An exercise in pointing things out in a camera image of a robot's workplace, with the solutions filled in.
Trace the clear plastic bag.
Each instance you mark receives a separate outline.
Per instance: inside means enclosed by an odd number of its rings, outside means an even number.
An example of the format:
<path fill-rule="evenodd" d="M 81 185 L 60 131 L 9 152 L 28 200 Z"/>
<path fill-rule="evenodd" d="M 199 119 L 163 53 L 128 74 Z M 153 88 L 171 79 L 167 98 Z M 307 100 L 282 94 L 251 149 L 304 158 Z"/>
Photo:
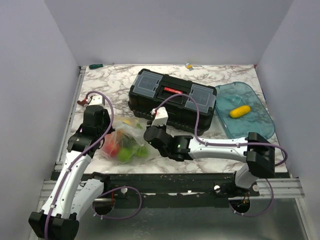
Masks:
<path fill-rule="evenodd" d="M 123 120 L 129 120 L 134 123 L 134 126 L 130 126 L 126 123 L 123 123 Z M 110 134 L 107 134 L 104 137 L 104 142 L 102 147 L 98 150 L 100 154 L 102 154 L 105 158 L 121 163 L 121 164 L 129 164 L 131 162 L 134 163 L 144 163 L 146 161 L 152 160 L 153 158 L 158 156 L 158 151 L 154 149 L 151 145 L 149 145 L 144 140 L 144 133 L 146 131 L 147 122 L 135 118 L 135 117 L 124 117 L 124 116 L 116 116 L 114 118 L 112 127 L 114 128 L 114 131 Z M 109 157 L 106 153 L 103 152 L 103 146 L 105 143 L 114 142 L 119 145 L 119 150 L 122 148 L 128 148 L 132 149 L 132 157 L 131 160 L 127 163 L 119 162 L 116 157 Z M 139 147 L 147 146 L 149 155 L 148 157 L 142 158 L 137 157 L 135 155 L 137 149 Z"/>

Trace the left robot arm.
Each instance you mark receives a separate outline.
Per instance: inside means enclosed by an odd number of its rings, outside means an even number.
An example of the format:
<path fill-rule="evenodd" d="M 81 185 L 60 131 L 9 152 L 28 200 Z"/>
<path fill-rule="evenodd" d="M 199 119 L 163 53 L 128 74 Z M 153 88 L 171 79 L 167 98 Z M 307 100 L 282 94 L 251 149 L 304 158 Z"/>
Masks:
<path fill-rule="evenodd" d="M 68 140 L 67 153 L 60 175 L 41 210 L 33 211 L 28 222 L 38 238 L 45 240 L 73 240 L 80 219 L 103 192 L 104 177 L 98 175 L 77 192 L 81 178 L 91 163 L 105 135 L 114 131 L 114 112 L 101 104 L 88 106 L 83 123 Z"/>

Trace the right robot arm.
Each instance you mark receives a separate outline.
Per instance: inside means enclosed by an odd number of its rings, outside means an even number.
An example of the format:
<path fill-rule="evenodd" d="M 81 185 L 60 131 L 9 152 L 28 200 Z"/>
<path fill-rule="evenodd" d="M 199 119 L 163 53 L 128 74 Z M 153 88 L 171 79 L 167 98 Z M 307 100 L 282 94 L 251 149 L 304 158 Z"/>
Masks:
<path fill-rule="evenodd" d="M 258 179 L 275 177 L 275 146 L 256 132 L 236 139 L 205 139 L 190 135 L 171 136 L 165 126 L 150 126 L 143 138 L 161 156 L 183 162 L 226 159 L 243 163 L 232 177 L 232 187 L 248 190 Z"/>

